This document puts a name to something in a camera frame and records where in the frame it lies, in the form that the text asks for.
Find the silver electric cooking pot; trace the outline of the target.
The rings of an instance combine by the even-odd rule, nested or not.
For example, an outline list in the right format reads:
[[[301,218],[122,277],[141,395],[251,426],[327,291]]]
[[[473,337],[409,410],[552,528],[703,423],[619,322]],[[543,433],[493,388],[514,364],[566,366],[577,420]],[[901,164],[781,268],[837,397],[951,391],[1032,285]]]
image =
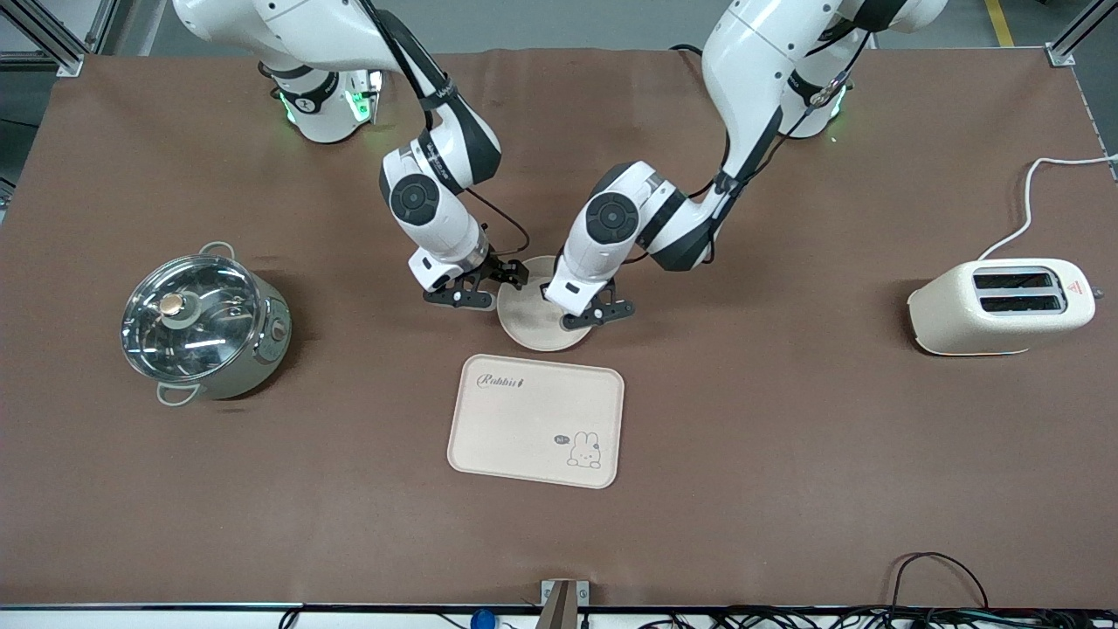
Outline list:
[[[238,261],[231,244],[222,240],[201,246],[199,252],[212,252],[227,256]],[[248,345],[244,347],[231,363],[219,368],[216,373],[184,384],[168,384],[155,381],[155,394],[163,406],[187,406],[196,399],[227,399],[243,397],[248,391],[262,385],[274,373],[287,354],[293,335],[292,312],[287,301],[271,283],[265,282],[254,271],[249,271],[259,283],[259,315],[254,334]]]

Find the brown table cover mat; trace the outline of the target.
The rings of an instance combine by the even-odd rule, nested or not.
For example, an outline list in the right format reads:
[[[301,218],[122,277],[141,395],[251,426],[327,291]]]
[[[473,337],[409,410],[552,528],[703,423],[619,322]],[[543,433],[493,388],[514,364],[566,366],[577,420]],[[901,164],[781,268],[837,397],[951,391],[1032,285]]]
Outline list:
[[[459,370],[520,356],[433,307],[378,188],[421,127],[386,90],[338,146],[250,59],[100,57],[53,87],[0,226],[0,601],[870,606],[941,552],[993,606],[1118,608],[1118,184],[1046,168],[1010,256],[1077,263],[1083,328],[1018,356],[927,356],[911,290],[1018,226],[1038,156],[1101,153],[1038,49],[864,53],[828,135],[790,141],[716,263],[618,276],[631,320],[562,353],[625,381],[601,490],[451,469]],[[231,244],[287,301],[243,397],[163,406],[125,302]]]

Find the cream rabbit print tray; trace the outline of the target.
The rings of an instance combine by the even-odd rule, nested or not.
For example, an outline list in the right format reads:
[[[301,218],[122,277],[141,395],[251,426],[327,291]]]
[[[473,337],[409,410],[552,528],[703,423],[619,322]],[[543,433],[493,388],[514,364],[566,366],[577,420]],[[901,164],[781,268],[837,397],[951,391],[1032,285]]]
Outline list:
[[[612,368],[479,354],[459,371],[446,458],[459,473],[605,489],[624,402]]]

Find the round cream plate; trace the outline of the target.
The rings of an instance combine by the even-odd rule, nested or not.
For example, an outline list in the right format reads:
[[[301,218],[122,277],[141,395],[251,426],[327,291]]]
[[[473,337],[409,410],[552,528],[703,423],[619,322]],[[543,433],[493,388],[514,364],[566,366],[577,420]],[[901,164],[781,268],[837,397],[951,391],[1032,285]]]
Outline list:
[[[536,256],[523,265],[528,282],[521,289],[502,284],[498,290],[496,311],[500,325],[520,346],[556,353],[574,347],[590,334],[590,328],[563,328],[563,311],[543,298],[543,286],[555,278],[555,255]]]

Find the cream two-slot toaster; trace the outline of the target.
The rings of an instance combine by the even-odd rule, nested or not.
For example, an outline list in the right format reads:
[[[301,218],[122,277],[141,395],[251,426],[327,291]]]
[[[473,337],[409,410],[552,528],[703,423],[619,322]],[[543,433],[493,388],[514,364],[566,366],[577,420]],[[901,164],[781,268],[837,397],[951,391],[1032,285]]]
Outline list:
[[[927,353],[1011,356],[1084,327],[1095,318],[1095,288],[1064,259],[978,259],[913,290],[907,306]]]

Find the glass pot lid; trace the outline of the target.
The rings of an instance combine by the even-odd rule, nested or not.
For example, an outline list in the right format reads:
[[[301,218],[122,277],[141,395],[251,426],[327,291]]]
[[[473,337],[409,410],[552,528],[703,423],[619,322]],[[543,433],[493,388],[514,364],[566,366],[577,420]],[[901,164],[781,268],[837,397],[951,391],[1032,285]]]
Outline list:
[[[199,252],[157,267],[125,301],[121,342],[129,366],[168,384],[198,381],[248,345],[259,283],[227,256]]]

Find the aluminium frame post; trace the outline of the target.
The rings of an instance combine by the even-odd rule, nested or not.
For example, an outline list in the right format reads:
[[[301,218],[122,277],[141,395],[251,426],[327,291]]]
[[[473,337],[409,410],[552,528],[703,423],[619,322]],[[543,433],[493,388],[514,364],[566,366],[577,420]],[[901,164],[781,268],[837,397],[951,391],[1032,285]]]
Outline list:
[[[0,72],[80,75],[107,50],[122,0],[0,0]]]
[[[1074,49],[1116,10],[1118,0],[1087,0],[1082,11],[1065,25],[1054,40],[1045,42],[1046,63],[1050,67],[1074,66]]]

